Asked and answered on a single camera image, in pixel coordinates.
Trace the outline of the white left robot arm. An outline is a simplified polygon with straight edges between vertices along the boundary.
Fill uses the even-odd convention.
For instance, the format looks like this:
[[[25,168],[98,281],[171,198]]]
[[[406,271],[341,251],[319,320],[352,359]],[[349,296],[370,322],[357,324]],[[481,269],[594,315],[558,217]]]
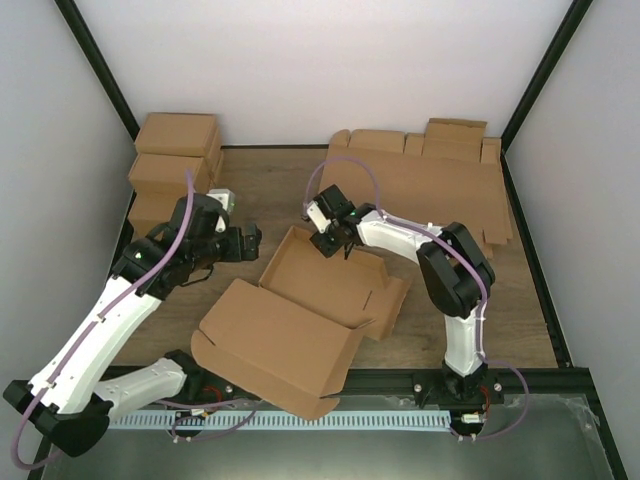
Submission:
[[[261,231],[233,227],[235,196],[213,189],[177,200],[171,218],[126,246],[96,304],[59,353],[29,380],[12,381],[4,399],[59,452],[78,457],[117,419],[156,402],[194,408],[205,374],[174,350],[151,365],[110,380],[111,362],[135,330],[191,275],[212,275],[218,262],[254,261]]]

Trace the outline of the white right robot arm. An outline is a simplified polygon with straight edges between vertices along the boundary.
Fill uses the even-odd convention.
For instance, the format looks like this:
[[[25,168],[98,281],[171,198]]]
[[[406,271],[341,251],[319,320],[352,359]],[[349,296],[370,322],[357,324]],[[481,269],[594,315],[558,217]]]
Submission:
[[[302,218],[314,225],[311,242],[327,258],[366,246],[420,267],[428,296],[445,319],[445,393],[458,403],[477,395],[486,372],[483,329],[495,273],[469,230],[458,222],[419,224],[370,203],[357,207],[335,185],[304,201]]]

